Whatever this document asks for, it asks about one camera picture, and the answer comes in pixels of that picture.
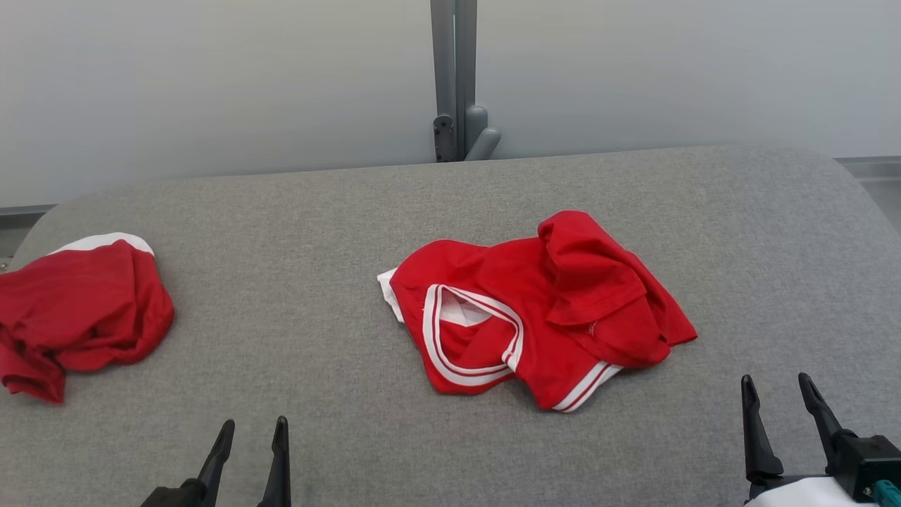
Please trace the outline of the grey metal post bracket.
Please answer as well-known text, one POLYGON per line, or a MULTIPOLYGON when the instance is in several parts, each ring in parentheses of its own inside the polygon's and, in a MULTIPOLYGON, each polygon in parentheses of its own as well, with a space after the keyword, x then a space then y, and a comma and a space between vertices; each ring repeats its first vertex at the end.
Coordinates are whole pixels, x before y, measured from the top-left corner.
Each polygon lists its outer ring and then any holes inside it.
POLYGON ((430 0, 437 116, 432 122, 437 163, 463 161, 475 121, 477 0, 430 0))

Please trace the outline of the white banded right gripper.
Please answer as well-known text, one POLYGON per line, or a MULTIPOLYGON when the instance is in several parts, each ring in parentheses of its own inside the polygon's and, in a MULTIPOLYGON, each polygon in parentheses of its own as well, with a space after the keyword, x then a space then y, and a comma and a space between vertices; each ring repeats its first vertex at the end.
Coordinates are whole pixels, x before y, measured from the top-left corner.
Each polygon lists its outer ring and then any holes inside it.
MULTIPOLYGON (((799 373, 799 388, 807 412, 814 418, 827 460, 825 472, 838 469, 838 443, 857 434, 837 420, 808 373, 799 373)), ((784 466, 773 452, 760 417, 760 396, 752 376, 741 378, 741 421, 745 478, 752 484, 745 507, 881 507, 881 482, 867 485, 857 496, 831 476, 782 476, 784 466)))

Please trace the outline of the red shorts white stripes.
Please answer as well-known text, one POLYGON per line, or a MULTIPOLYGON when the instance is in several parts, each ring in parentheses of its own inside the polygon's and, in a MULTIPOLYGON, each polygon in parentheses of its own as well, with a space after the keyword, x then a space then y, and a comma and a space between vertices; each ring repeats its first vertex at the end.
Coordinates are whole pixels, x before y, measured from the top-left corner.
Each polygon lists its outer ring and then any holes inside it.
POLYGON ((69 372, 141 362, 175 315, 144 239, 78 239, 0 274, 0 385, 61 404, 69 372))

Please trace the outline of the red Bulls 23 jersey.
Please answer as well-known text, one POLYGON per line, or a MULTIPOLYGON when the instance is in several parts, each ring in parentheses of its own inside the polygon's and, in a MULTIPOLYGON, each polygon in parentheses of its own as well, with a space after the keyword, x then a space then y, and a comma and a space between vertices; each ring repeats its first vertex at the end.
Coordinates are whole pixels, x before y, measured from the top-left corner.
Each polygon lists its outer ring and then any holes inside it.
POLYGON ((698 336, 639 257, 583 211, 496 245, 426 244, 377 281, 441 394, 518 379, 541 410, 573 412, 617 373, 659 365, 698 336))

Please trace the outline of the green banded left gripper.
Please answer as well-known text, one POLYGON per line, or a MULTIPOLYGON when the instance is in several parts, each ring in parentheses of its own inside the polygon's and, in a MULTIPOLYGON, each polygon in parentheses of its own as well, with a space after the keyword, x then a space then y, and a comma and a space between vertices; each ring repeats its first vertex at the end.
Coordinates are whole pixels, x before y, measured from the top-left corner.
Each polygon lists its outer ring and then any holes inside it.
MULTIPOLYGON (((229 459, 234 441, 234 431, 234 420, 226 420, 222 424, 197 479, 184 481, 180 487, 156 487, 142 501, 141 507, 215 507, 223 466, 229 459)), ((277 419, 272 453, 266 488, 257 507, 291 507, 289 421, 284 416, 277 419)))

